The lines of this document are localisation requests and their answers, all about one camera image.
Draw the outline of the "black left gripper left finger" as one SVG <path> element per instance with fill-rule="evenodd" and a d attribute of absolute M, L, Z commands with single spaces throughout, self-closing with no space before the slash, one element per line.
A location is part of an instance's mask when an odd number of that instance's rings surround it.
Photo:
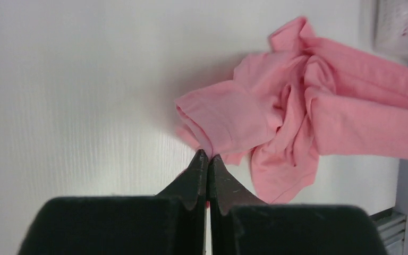
<path fill-rule="evenodd" d="M 38 211 L 19 254 L 204 254 L 208 157 L 153 196 L 56 197 Z"/>

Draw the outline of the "pink t-shirt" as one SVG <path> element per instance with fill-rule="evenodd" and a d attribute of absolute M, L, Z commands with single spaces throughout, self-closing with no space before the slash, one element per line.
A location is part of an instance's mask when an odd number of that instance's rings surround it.
<path fill-rule="evenodd" d="M 231 79 L 175 100 L 186 143 L 234 165 L 250 155 L 266 203 L 311 185 L 323 155 L 408 159 L 408 67 L 317 37 L 304 17 L 269 42 Z"/>

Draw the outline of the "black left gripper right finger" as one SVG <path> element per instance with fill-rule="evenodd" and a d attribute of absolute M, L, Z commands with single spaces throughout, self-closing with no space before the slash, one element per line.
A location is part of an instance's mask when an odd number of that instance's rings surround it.
<path fill-rule="evenodd" d="M 208 168 L 213 254 L 386 254 L 359 207 L 269 205 L 214 157 Z"/>

